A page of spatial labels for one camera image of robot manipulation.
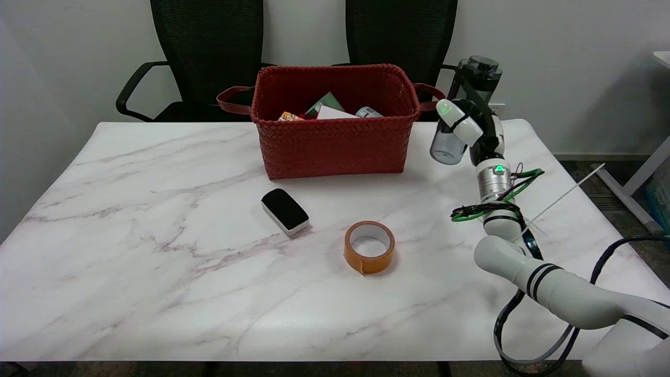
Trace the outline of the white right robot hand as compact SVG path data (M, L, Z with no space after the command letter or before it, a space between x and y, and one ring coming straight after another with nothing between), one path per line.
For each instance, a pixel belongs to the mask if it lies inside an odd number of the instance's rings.
M503 158L504 138L500 120L490 109L474 101L440 99L435 104L439 116L429 154L440 164L456 165L466 150L477 165L484 160Z

